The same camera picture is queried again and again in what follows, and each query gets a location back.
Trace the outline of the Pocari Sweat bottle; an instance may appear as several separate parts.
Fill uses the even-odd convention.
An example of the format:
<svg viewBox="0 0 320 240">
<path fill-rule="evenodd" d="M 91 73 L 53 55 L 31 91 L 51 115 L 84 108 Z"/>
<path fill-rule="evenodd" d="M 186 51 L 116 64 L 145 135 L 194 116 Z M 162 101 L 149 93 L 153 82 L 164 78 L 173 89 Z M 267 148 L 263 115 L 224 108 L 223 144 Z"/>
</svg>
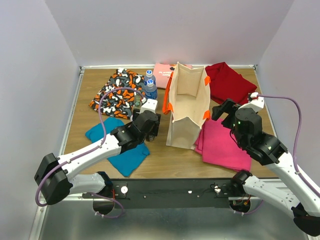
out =
<svg viewBox="0 0 320 240">
<path fill-rule="evenodd" d="M 144 85 L 147 85 L 148 80 L 153 80 L 153 83 L 156 84 L 156 77 L 153 75 L 153 71 L 148 69 L 145 72 L 145 76 L 144 76 Z"/>
<path fill-rule="evenodd" d="M 145 95 L 148 99 L 157 100 L 158 98 L 158 89 L 152 79 L 148 79 L 145 86 Z"/>
</svg>

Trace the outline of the green glass bottle front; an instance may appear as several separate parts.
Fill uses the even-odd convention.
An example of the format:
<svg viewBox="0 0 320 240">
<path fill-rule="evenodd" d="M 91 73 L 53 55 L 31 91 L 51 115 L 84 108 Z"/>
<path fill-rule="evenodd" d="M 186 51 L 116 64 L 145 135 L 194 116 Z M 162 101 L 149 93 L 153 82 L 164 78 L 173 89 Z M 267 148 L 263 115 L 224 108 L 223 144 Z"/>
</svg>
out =
<svg viewBox="0 0 320 240">
<path fill-rule="evenodd" d="M 142 102 L 144 100 L 145 96 L 141 92 L 135 91 L 134 93 L 135 93 L 135 97 L 134 97 L 135 102 Z"/>
</svg>

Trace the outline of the dark red cloth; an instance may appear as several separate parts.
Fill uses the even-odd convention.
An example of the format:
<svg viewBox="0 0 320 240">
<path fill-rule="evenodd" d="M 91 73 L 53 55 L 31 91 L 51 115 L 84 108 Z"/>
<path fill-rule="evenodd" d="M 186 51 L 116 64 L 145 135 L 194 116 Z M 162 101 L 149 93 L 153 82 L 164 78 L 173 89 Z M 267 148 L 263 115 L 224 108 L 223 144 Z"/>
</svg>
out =
<svg viewBox="0 0 320 240">
<path fill-rule="evenodd" d="M 257 89 L 255 84 L 243 78 L 225 62 L 207 66 L 205 71 L 210 77 L 210 98 L 218 104 L 231 99 L 243 105 L 248 102 L 248 95 Z"/>
</svg>

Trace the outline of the magenta folded cloth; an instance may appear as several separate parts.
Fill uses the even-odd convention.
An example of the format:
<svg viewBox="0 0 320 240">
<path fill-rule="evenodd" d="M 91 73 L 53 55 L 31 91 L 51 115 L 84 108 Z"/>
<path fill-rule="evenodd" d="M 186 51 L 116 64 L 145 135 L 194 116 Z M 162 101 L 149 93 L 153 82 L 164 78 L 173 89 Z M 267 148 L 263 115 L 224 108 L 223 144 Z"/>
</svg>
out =
<svg viewBox="0 0 320 240">
<path fill-rule="evenodd" d="M 207 120 L 195 141 L 195 151 L 205 163 L 218 165 L 234 171 L 251 170 L 252 159 L 240 149 L 230 136 L 230 130 L 223 127 L 222 119 Z"/>
</svg>

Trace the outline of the beige canvas tote bag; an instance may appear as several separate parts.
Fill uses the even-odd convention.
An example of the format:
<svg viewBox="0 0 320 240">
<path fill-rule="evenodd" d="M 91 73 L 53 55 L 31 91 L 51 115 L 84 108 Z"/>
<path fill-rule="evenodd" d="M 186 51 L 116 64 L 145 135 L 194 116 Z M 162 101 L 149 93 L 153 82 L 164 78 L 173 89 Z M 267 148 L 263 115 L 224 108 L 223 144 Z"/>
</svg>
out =
<svg viewBox="0 0 320 240">
<path fill-rule="evenodd" d="M 211 117 L 211 79 L 204 67 L 177 63 L 164 93 L 162 112 L 170 115 L 166 145 L 193 149 L 205 121 Z"/>
</svg>

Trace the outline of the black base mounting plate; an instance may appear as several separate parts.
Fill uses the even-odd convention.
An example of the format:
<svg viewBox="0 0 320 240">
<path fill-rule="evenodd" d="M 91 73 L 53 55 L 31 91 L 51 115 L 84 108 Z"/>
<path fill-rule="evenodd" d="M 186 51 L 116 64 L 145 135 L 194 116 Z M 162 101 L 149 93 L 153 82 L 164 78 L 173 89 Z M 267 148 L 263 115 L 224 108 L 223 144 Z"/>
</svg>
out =
<svg viewBox="0 0 320 240">
<path fill-rule="evenodd" d="M 261 200 L 237 190 L 230 178 L 112 179 L 98 192 L 118 203 L 95 199 L 94 210 L 232 208 L 250 212 Z"/>
</svg>

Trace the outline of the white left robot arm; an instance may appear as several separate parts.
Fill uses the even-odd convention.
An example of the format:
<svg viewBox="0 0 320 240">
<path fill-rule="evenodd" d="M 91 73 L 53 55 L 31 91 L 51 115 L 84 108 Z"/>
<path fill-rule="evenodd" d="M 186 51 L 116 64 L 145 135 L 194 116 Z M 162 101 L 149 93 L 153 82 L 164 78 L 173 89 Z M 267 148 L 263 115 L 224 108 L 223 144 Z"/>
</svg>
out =
<svg viewBox="0 0 320 240">
<path fill-rule="evenodd" d="M 111 185 L 105 175 L 95 173 L 85 177 L 81 172 L 109 157 L 135 149 L 148 139 L 157 136 L 160 114 L 145 110 L 131 122 L 118 126 L 102 139 L 72 153 L 45 155 L 35 173 L 37 183 L 35 202 L 41 206 L 54 205 L 68 195 L 94 191 L 104 198 L 110 194 Z"/>
</svg>

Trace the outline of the teal folded cloth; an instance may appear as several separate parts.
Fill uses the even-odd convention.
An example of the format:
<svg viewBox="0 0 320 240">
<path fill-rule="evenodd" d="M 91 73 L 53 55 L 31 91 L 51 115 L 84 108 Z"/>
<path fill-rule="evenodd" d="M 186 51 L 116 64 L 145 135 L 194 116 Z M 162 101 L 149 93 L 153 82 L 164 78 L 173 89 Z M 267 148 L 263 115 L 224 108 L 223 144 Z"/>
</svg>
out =
<svg viewBox="0 0 320 240">
<path fill-rule="evenodd" d="M 118 118 L 108 117 L 104 122 L 106 133 L 109 134 L 116 127 L 124 125 L 124 122 Z M 99 123 L 89 129 L 85 136 L 95 143 L 103 138 L 104 131 Z M 115 167 L 124 177 L 129 177 L 136 170 L 144 159 L 150 155 L 150 151 L 145 143 L 139 144 L 136 148 L 128 150 L 120 155 L 109 157 L 108 161 Z"/>
</svg>

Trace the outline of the dark can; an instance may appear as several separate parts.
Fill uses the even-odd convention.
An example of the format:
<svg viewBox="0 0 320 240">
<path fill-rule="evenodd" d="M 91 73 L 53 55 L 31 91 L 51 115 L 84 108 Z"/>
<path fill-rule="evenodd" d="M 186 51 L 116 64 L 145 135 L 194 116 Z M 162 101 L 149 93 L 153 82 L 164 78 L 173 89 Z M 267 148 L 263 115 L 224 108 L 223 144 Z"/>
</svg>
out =
<svg viewBox="0 0 320 240">
<path fill-rule="evenodd" d="M 152 142 L 156 137 L 154 135 L 147 135 L 146 136 L 146 141 L 147 142 Z"/>
</svg>

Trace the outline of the orange camouflage cloth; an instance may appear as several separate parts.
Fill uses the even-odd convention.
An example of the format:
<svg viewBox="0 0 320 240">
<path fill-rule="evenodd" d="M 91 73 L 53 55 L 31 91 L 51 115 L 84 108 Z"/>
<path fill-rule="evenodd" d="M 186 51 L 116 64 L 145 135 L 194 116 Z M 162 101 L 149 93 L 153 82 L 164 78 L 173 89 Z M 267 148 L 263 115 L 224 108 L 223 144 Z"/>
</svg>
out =
<svg viewBox="0 0 320 240">
<path fill-rule="evenodd" d="M 103 115 L 130 119 L 135 104 L 135 89 L 145 95 L 144 75 L 118 68 L 99 90 L 89 106 Z"/>
</svg>

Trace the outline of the light pink printed cloth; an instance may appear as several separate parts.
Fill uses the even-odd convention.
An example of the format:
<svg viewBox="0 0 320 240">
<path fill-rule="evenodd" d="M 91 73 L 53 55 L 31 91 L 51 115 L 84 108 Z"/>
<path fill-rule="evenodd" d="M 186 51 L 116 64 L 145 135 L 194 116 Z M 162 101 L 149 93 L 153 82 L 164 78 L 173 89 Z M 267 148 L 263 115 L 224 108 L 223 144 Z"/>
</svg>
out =
<svg viewBox="0 0 320 240">
<path fill-rule="evenodd" d="M 156 86 L 160 89 L 165 89 L 167 83 L 171 76 L 171 73 L 174 72 L 176 64 L 162 64 L 156 63 L 153 69 L 153 75 L 155 76 Z"/>
</svg>

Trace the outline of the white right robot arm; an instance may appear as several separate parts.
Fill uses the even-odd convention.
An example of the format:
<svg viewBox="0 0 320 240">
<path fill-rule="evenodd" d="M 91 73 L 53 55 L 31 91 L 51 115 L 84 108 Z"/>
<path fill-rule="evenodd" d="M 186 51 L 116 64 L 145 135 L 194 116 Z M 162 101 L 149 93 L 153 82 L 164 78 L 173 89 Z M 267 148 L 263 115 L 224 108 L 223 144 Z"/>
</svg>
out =
<svg viewBox="0 0 320 240">
<path fill-rule="evenodd" d="M 230 129 L 237 146 L 252 159 L 275 173 L 291 191 L 282 191 L 240 170 L 230 181 L 228 189 L 235 196 L 248 194 L 260 198 L 288 214 L 304 233 L 320 235 L 320 188 L 295 163 L 287 147 L 274 135 L 263 132 L 262 118 L 258 114 L 264 108 L 264 98 L 251 97 L 244 105 L 230 98 L 212 108 L 212 120 L 226 113 L 222 126 Z"/>
</svg>

